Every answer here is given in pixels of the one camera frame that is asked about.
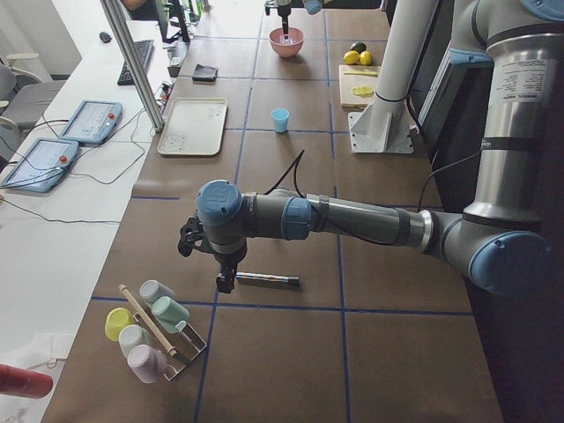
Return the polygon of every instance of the pink bowl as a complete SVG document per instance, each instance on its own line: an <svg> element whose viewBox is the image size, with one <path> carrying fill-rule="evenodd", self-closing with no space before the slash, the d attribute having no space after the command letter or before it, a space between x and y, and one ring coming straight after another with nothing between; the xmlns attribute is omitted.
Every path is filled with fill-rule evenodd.
<svg viewBox="0 0 564 423"><path fill-rule="evenodd" d="M296 56L303 46L303 32L298 28L288 28L288 38L284 39L282 28L275 29L269 36L272 49L281 57Z"/></svg>

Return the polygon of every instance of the white tray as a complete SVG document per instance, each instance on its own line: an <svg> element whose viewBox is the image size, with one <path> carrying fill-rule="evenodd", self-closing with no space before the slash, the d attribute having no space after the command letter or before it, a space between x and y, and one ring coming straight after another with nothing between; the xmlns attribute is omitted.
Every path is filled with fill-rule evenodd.
<svg viewBox="0 0 564 423"><path fill-rule="evenodd" d="M175 99L157 152L167 156L217 154L226 113L226 99Z"/></svg>

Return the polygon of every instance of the red cylinder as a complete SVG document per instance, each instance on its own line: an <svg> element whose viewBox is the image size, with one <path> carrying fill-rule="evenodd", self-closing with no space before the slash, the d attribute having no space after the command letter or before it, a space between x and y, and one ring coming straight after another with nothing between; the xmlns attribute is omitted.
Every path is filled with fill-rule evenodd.
<svg viewBox="0 0 564 423"><path fill-rule="evenodd" d="M53 379L43 373L0 364L0 393L43 398L53 389Z"/></svg>

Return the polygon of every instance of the black keyboard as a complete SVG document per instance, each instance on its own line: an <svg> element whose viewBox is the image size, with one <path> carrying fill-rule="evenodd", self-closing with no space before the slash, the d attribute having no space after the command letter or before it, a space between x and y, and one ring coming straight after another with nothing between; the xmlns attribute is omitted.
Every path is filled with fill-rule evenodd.
<svg viewBox="0 0 564 423"><path fill-rule="evenodd" d="M143 65L143 69L147 71L147 69L149 69L149 64L151 64L152 53L155 50L155 47L152 45L152 40L135 41L133 44L135 44L135 50L137 51L137 56ZM131 76L131 72L126 63L123 64L122 73L120 73L117 84L133 85L133 77Z"/></svg>

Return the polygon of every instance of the cutting board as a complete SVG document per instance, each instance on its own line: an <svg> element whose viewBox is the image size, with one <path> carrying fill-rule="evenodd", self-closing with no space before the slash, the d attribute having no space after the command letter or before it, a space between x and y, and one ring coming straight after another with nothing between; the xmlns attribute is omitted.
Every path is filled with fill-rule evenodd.
<svg viewBox="0 0 564 423"><path fill-rule="evenodd" d="M345 108L365 108L372 102L374 95L359 96L353 94L355 86L371 86L376 89L378 77L368 75L348 75L346 72L378 72L380 66L360 66L340 64L338 66L338 89L341 95L341 106Z"/></svg>

